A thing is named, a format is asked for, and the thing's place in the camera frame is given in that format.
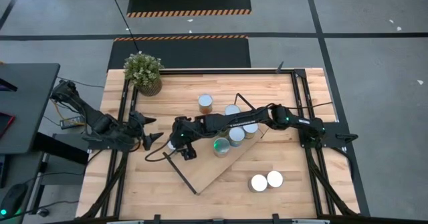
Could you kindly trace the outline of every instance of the black desk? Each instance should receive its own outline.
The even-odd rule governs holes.
[[[0,138],[0,154],[6,154],[9,159],[0,201],[11,186],[37,176],[44,152],[86,164],[86,151],[38,132],[59,70],[59,64],[0,65],[0,78],[18,87],[16,92],[0,92],[0,112],[15,116],[14,123]],[[34,181],[29,181],[22,212],[27,210],[33,186]],[[22,220],[20,216],[4,222],[21,223]]]

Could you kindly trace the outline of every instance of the wooden table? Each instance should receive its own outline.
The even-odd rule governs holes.
[[[306,69],[306,73],[313,105],[330,102],[323,69],[310,68]],[[118,115],[123,83],[122,70],[108,72],[101,111]],[[165,143],[176,116],[200,115],[197,104],[199,95],[212,95],[213,112],[223,113],[224,107],[233,103],[237,92],[255,107],[271,102],[296,106],[291,77],[283,74],[163,76],[162,91],[155,97],[139,95],[136,104],[136,110],[157,118],[156,122],[146,125],[144,131],[165,133],[152,150]],[[128,115],[131,95],[128,93],[125,116]],[[249,110],[242,101],[237,104],[242,110]],[[315,115],[325,122],[336,120],[332,105],[314,110]],[[343,201],[358,212],[347,160],[328,148],[323,150],[331,185]],[[279,213],[280,218],[316,217],[306,156],[295,129],[269,130],[200,195],[190,192],[167,161],[146,162],[146,155],[147,152],[140,149],[129,156],[120,219],[153,219],[155,214],[161,214],[162,219],[270,219],[273,213]],[[104,188],[109,159],[110,152],[104,151],[90,163],[77,216],[88,210]],[[266,174],[272,170],[280,171],[284,176],[285,183],[280,188],[264,193],[249,192],[247,181],[252,175]],[[327,213],[324,190],[320,184],[318,186],[323,210]],[[112,214],[114,196],[113,192],[109,214]]]

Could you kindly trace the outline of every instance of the hazard tape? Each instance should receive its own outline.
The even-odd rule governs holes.
[[[181,16],[209,16],[209,15],[249,15],[249,9],[225,10],[187,10],[187,11],[150,11],[127,13],[127,17],[181,17]]]
[[[188,35],[188,36],[162,36],[162,37],[117,37],[113,41],[143,41],[143,40],[182,40],[182,39],[230,39],[248,38],[246,35]]]

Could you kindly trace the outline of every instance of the metal can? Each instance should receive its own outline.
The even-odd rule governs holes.
[[[245,138],[250,139],[255,136],[255,133],[259,129],[259,125],[257,123],[247,124],[245,126],[242,126],[242,128],[245,131]]]
[[[242,140],[245,138],[245,133],[241,127],[233,127],[229,130],[229,142],[233,147],[238,147],[242,144]]]
[[[282,177],[281,173],[278,171],[271,171],[267,174],[267,183],[269,184],[269,188],[277,188],[282,186],[282,183],[284,182],[284,178]]]
[[[230,105],[226,106],[226,108],[225,108],[225,115],[237,114],[240,112],[241,112],[241,110],[235,104],[230,104]],[[220,132],[219,136],[226,137],[227,134],[229,134],[229,129]]]
[[[255,175],[248,181],[248,189],[254,193],[260,193],[268,187],[268,180],[262,175]]]
[[[199,111],[202,114],[209,114],[213,111],[213,98],[209,94],[199,96]]]
[[[230,150],[230,142],[226,138],[218,138],[214,140],[213,145],[214,154],[217,157],[223,158]]]

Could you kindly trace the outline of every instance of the concrete floor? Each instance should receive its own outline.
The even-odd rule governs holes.
[[[0,15],[9,2],[0,0]],[[118,2],[126,11],[128,0]],[[428,31],[428,0],[315,0],[315,4],[325,33]],[[251,5],[251,15],[128,22],[134,33],[315,32],[308,0],[251,0]],[[113,0],[18,0],[0,29],[0,38],[125,33]],[[371,215],[428,220],[428,159],[424,155],[428,39],[336,38],[326,43],[350,130],[360,136],[354,147]],[[102,85],[111,47],[112,40],[0,41],[0,60],[56,62],[61,64],[59,76]],[[250,38],[249,49],[254,68],[276,67],[281,61],[289,68],[324,67],[314,38]],[[79,92],[93,107],[100,106],[102,89],[79,86]],[[45,115],[59,122],[54,111],[49,104]],[[40,131],[62,132],[46,120]],[[77,200],[79,192],[79,186],[50,187],[42,204]],[[25,223],[70,220],[75,208],[54,206],[49,217],[27,216]]]

